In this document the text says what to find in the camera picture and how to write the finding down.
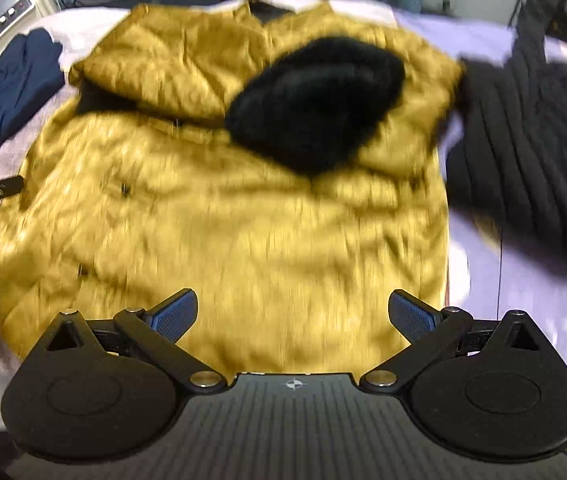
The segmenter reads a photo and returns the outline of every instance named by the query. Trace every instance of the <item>yellow jacket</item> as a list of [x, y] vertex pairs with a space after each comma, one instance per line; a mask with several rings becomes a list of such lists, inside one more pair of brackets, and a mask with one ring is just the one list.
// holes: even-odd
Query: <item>yellow jacket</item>
[[[403, 94], [345, 170], [300, 177], [234, 145], [225, 111], [278, 57], [324, 36], [390, 49]], [[262, 25], [140, 6], [71, 72], [135, 112], [50, 120], [0, 207], [0, 336], [24, 357], [56, 313], [150, 308], [182, 287], [199, 319], [179, 342], [229, 379], [360, 376], [407, 343], [388, 321], [403, 288], [441, 307], [448, 211], [435, 129], [460, 66], [400, 28], [321, 4]], [[204, 126], [178, 126], [174, 118]]]

